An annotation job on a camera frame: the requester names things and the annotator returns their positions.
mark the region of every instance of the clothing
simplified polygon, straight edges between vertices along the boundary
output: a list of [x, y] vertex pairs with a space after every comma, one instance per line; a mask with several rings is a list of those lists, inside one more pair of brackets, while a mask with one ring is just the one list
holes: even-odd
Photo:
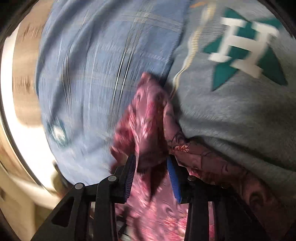
[[35, 87], [50, 149], [72, 184], [110, 174], [114, 126], [144, 70], [166, 78], [188, 6], [186, 0], [54, 2]]
[[296, 40], [255, 0], [197, 1], [188, 16], [165, 86], [184, 135], [264, 180], [292, 213]]
[[[266, 184], [204, 145], [184, 137], [168, 94], [148, 73], [143, 73], [135, 97], [118, 122], [111, 153], [118, 165], [124, 164], [129, 154], [135, 153], [137, 157], [131, 195], [126, 205], [117, 205], [117, 214], [124, 208], [129, 210], [134, 240], [184, 238], [188, 204], [177, 204], [173, 196], [166, 169], [168, 154], [174, 154], [179, 165], [186, 166], [191, 175], [209, 183], [232, 186], [272, 238], [281, 238], [291, 224]], [[209, 220], [209, 236], [215, 240], [213, 216]]]

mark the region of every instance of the star logo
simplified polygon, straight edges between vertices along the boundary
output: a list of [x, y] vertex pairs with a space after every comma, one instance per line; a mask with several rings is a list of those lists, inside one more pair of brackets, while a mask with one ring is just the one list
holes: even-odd
[[264, 75], [279, 85], [287, 85], [281, 65], [268, 45], [277, 37], [281, 23], [276, 18], [248, 21], [227, 8], [221, 23], [226, 25], [223, 36], [207, 45], [204, 53], [217, 62], [213, 74], [213, 91], [241, 70], [254, 78]]

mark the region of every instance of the pink garment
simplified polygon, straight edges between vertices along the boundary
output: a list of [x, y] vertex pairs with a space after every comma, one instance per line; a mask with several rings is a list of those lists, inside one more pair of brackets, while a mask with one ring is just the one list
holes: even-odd
[[[186, 140], [168, 94], [148, 73], [142, 74], [135, 97], [117, 125], [111, 153], [116, 165], [124, 164], [129, 154], [137, 156], [131, 196], [125, 205], [117, 205], [117, 214], [129, 208], [134, 240], [184, 239], [188, 205], [179, 205], [174, 198], [165, 164], [168, 154], [174, 154], [179, 165], [205, 182], [233, 186], [271, 237], [282, 236], [287, 230], [285, 225], [270, 224], [270, 218], [285, 218], [284, 211], [261, 180], [204, 145]], [[272, 215], [266, 218], [270, 210]], [[214, 240], [211, 204], [209, 211], [210, 240]]]

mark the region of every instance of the blue fabric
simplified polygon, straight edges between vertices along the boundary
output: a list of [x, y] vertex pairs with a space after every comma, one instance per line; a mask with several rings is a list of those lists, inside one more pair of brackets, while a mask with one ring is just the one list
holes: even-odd
[[165, 79], [189, 1], [59, 0], [42, 33], [36, 92], [49, 146], [71, 183], [109, 175], [116, 122], [142, 72]]

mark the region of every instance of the pink floral fabric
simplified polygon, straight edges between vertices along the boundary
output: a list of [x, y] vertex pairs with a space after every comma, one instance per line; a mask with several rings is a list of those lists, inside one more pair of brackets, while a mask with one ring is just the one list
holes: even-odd
[[[281, 237], [289, 227], [277, 223], [285, 219], [284, 209], [261, 180], [184, 137], [167, 93], [148, 73], [142, 74], [135, 97], [117, 125], [111, 153], [116, 166], [124, 164], [131, 153], [137, 157], [130, 198], [116, 206], [118, 215], [128, 208], [134, 240], [184, 239], [188, 205], [179, 205], [174, 198], [165, 162], [168, 154], [205, 182], [233, 186], [271, 237]], [[211, 203], [209, 220], [209, 236], [214, 240]]]

